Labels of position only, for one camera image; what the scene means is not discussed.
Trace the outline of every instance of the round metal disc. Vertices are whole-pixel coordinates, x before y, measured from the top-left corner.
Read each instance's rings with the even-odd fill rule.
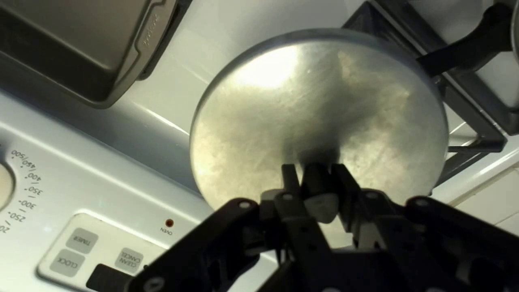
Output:
[[[317,30],[266,41],[211,83],[192,129],[192,166],[213,208],[283,189],[281,166],[343,163],[396,203],[429,195],[448,127],[437,88],[372,36]]]

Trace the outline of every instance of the button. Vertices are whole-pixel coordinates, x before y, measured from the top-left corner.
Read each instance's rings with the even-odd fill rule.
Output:
[[[72,250],[77,250],[80,254],[90,254],[93,250],[93,247],[98,242],[98,234],[93,234],[90,231],[85,229],[77,229],[68,242],[67,247],[70,247]]]
[[[73,278],[80,272],[83,262],[83,255],[73,254],[70,250],[62,250],[59,257],[55,257],[55,260],[52,262],[51,270]]]
[[[128,273],[137,273],[137,270],[140,268],[143,262],[143,254],[138,254],[135,250],[130,249],[124,249],[115,262],[117,268],[122,268]]]

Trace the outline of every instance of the stove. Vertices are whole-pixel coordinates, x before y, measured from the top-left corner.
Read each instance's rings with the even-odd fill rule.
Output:
[[[135,275],[203,221],[190,124],[216,74],[248,48],[307,28],[349,28],[424,56],[476,28],[490,0],[193,2],[148,80],[109,109],[0,90],[0,291],[85,289],[99,263]],[[451,129],[432,197],[451,203],[519,161],[519,67],[501,54],[477,74],[437,79]],[[273,272],[265,259],[237,291]]]

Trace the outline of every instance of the knob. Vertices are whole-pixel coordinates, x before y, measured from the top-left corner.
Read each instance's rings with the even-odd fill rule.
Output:
[[[4,210],[13,195],[15,179],[12,173],[0,165],[0,210]]]

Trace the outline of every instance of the white appliance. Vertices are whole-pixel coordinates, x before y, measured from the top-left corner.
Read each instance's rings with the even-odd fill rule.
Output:
[[[474,30],[492,6],[412,4],[448,43]],[[0,173],[0,291],[81,291],[98,263],[135,275],[175,244],[211,213],[188,160],[190,124],[205,88],[245,49],[296,30],[341,28],[360,6],[195,0],[153,75],[106,111],[0,92],[7,169]],[[519,67],[511,54],[479,74],[514,103]],[[474,140],[456,114],[450,127],[453,142]],[[519,139],[508,137],[501,153],[441,184],[433,197],[451,203],[518,161]],[[236,291],[253,291],[273,268],[263,260]]]

